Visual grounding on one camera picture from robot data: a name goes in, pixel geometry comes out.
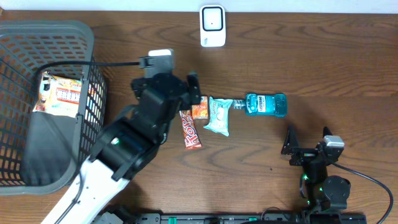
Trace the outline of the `small orange snack packet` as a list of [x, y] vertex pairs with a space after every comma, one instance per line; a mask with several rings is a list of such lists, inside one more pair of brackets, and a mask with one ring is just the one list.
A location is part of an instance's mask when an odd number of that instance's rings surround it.
[[208, 97], [201, 96], [198, 105], [192, 105], [193, 119], [208, 119]]

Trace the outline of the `light teal wet wipes pack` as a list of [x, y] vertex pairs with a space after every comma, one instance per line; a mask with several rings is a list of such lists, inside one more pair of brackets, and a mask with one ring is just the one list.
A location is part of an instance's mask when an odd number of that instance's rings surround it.
[[205, 129], [229, 136], [229, 109], [232, 105], [232, 99], [221, 99], [209, 97], [209, 123], [204, 126]]

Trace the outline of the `teal mouthwash bottle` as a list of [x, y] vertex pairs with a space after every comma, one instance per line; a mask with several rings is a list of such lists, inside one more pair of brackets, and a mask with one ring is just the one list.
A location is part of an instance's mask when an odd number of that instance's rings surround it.
[[233, 108], [244, 110], [248, 116], [275, 116], [283, 118], [287, 114], [287, 97], [283, 93], [275, 95], [249, 93], [243, 100], [233, 100]]

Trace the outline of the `brown chocolate bar wrapper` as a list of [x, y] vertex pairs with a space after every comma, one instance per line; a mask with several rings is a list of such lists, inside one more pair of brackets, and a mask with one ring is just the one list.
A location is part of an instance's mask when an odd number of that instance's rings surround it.
[[202, 147], [190, 110], [179, 111], [182, 121], [185, 149], [194, 150]]

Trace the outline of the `yellow snack bag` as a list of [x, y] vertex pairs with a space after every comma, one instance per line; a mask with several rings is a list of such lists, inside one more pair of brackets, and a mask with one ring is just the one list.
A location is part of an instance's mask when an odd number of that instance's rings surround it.
[[81, 86], [80, 80], [43, 72], [37, 101], [32, 111], [74, 118], [80, 104]]

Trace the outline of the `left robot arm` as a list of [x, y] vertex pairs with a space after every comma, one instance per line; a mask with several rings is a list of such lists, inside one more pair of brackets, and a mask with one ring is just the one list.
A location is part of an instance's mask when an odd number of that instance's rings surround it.
[[191, 71], [185, 81], [172, 73], [134, 79], [138, 99], [103, 128], [79, 174], [44, 223], [91, 223], [134, 176], [157, 155], [181, 110], [200, 103], [200, 84]]

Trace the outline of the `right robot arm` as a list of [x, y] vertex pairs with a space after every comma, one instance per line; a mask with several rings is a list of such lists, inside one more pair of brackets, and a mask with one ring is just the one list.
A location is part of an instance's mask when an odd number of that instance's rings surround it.
[[343, 140], [323, 128], [323, 139], [313, 148], [300, 147], [293, 126], [287, 129], [282, 155], [290, 155], [289, 164], [303, 168], [300, 185], [305, 186], [302, 197], [309, 201], [312, 213], [339, 212], [347, 208], [350, 181], [337, 175], [328, 175], [327, 167], [338, 161], [344, 151]]

